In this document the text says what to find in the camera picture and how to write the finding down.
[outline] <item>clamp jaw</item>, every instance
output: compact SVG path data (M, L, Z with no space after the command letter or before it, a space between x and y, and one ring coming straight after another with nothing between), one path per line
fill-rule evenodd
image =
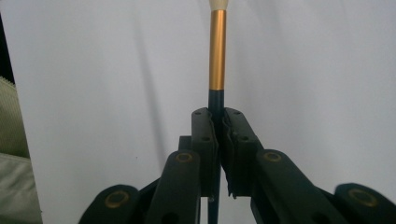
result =
M332 195L315 187L287 155L263 148L240 111L224 108L216 125L201 108L191 114L191 135L180 136L159 179L141 190L105 189L79 223L199 223L201 197L208 198L208 223L218 223L220 165L229 193L251 197L257 223L396 221L396 205L373 189L344 184Z

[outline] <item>circular hole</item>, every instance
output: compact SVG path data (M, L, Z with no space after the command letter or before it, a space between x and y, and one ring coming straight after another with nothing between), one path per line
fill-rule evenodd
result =
M163 216L162 222L163 224L177 224L178 215L175 213L167 213Z
M264 158L268 161L280 161L282 160L282 157L279 156L279 154L276 154L275 152L267 152L264 154Z
M378 205L376 197L362 189L350 189L348 194L350 198L365 206L375 207Z
M176 156L176 160L179 162L189 162L192 161L192 155L190 153L179 153Z
M330 220L326 215L323 215L319 212L316 212L314 215L312 215L312 220L314 220L318 224L330 224Z
M108 208L118 208L129 201L129 194L123 190L117 190L109 194L105 199Z

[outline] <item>black plastic mechanism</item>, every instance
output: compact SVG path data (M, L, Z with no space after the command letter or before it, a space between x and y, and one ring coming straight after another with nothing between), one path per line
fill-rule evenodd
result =
M251 197L261 224L393 224L396 205L357 184L318 189L284 153L264 149L245 116L224 108L219 127L206 108L191 115L191 136L180 136L161 177L138 191L117 185L102 191L79 223L199 223L208 198L208 223L218 223L219 166L230 194Z

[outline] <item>white backdrop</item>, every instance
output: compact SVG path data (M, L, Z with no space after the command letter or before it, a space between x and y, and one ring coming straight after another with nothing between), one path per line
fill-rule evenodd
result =
M0 4L44 222L77 223L102 189L160 176L207 104L208 2ZM317 186L396 202L395 8L232 0L226 106ZM253 223L222 186L220 223Z

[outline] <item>gray fabric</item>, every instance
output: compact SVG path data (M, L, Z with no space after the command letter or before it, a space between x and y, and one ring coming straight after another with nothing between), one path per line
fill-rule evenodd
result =
M29 158L15 86L0 77L0 153Z
M0 77L0 223L42 223L15 86Z
M42 223L29 159L0 153L0 223Z

